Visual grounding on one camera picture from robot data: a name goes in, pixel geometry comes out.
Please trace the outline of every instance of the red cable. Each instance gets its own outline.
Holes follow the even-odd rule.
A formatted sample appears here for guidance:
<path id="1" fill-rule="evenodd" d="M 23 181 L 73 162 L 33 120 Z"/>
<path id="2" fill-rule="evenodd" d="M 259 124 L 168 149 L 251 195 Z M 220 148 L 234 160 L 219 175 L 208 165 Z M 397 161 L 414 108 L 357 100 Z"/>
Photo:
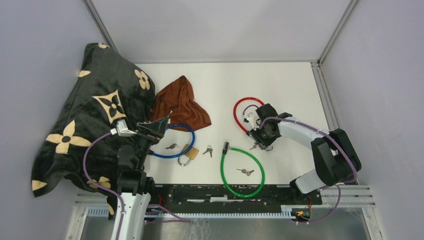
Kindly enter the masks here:
<path id="1" fill-rule="evenodd" d="M 256 97 L 245 97 L 245 98 L 242 98 L 242 99 L 238 100 L 238 102 L 235 103 L 234 108 L 232 110 L 232 114 L 234 115 L 234 120 L 237 123 L 237 125 L 241 128 L 241 130 L 243 130 L 245 133 L 248 133 L 248 130 L 246 128 L 244 128 L 243 125 L 237 119 L 237 114 L 236 114 L 237 106 L 241 102 L 246 101 L 246 100 L 253 100 L 253 101 L 256 101 L 256 102 L 260 103 L 261 105 L 264 105 L 265 103 L 263 101 L 257 99 Z"/>

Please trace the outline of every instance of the black floral blanket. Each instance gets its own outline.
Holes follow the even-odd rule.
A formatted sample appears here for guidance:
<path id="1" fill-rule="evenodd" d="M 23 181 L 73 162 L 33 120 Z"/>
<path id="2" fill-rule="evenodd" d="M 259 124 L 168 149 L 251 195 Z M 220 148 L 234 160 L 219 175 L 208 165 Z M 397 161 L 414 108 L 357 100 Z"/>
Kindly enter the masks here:
<path id="1" fill-rule="evenodd" d="M 94 140 L 115 128 L 118 120 L 125 119 L 130 129 L 147 122 L 154 103 L 155 85 L 146 73 L 109 46 L 88 44 L 75 86 L 35 157 L 34 197 L 49 193 L 63 178 L 80 189 L 108 196 L 85 177 L 84 153 Z M 113 135 L 90 150 L 87 171 L 101 186 L 116 190 L 117 151 L 126 144 L 131 145 L 129 137 Z"/>

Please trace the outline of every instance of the white table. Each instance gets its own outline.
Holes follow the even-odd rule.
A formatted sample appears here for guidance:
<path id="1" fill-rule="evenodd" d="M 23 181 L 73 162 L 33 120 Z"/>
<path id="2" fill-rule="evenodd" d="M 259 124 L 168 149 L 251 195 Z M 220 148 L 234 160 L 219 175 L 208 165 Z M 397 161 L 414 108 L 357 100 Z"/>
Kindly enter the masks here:
<path id="1" fill-rule="evenodd" d="M 327 121 L 309 62 L 263 63 L 184 63 L 139 64 L 154 81 L 156 93 L 185 75 L 191 82 L 195 101 L 209 114 L 212 125 L 197 130 L 195 147 L 197 157 L 185 167 L 176 158 L 148 156 L 145 162 L 147 176 L 157 184 L 222 184 L 220 162 L 224 142 L 246 151 L 254 141 L 237 126 L 233 106 L 241 98 L 256 97 L 270 103 L 277 113 L 287 112 L 317 128 L 327 129 Z M 239 105 L 238 116 L 244 107 L 254 104 L 245 101 Z M 243 123 L 249 130 L 249 124 Z M 188 132 L 167 130 L 165 137 L 151 149 L 163 155 L 177 154 L 181 149 L 167 149 L 172 143 L 180 146 L 190 143 Z M 213 147 L 213 157 L 202 155 L 207 146 Z M 291 180 L 314 168 L 312 152 L 290 139 L 280 137 L 272 151 L 259 148 L 249 151 L 262 163 L 266 184 L 288 184 Z M 255 170 L 246 176 L 236 169 Z M 225 158 L 225 176 L 230 184 L 259 184 L 261 172 L 256 163 L 244 154 L 229 151 Z"/>

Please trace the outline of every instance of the brown cloth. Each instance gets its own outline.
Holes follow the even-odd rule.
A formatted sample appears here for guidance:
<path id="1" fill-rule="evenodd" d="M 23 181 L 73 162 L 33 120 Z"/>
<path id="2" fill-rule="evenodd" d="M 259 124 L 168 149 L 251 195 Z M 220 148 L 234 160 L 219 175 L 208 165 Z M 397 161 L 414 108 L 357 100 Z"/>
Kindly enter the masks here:
<path id="1" fill-rule="evenodd" d="M 156 95 L 150 121 L 154 122 L 169 115 L 170 124 L 185 124 L 194 131 L 211 125 L 208 113 L 194 99 L 192 84 L 186 76 L 180 76 Z M 173 129 L 189 132 L 184 127 Z"/>

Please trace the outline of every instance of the blue cable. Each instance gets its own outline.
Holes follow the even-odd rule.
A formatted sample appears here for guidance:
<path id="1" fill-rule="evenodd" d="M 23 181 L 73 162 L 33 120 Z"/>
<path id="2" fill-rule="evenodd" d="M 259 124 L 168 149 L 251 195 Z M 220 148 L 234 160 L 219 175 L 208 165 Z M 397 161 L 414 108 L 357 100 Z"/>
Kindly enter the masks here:
<path id="1" fill-rule="evenodd" d="M 153 152 L 152 153 L 153 156 L 156 156 L 158 158 L 163 158 L 163 159 L 173 159 L 173 158 L 178 158 L 179 156 L 186 154 L 188 151 L 190 151 L 190 149 L 192 149 L 193 145 L 195 144 L 195 140 L 196 140 L 195 131 L 191 127 L 189 127 L 185 124 L 182 124 L 182 123 L 169 125 L 169 126 L 166 127 L 166 129 L 171 129 L 171 128 L 174 128 L 174 127 L 183 127 L 183 128 L 190 130 L 191 135 L 193 136 L 191 143 L 190 143 L 190 146 L 188 146 L 186 150 L 184 150 L 184 151 L 182 151 L 178 154 L 175 154 L 175 155 L 161 155 L 161 154 L 157 154 L 157 153 Z"/>

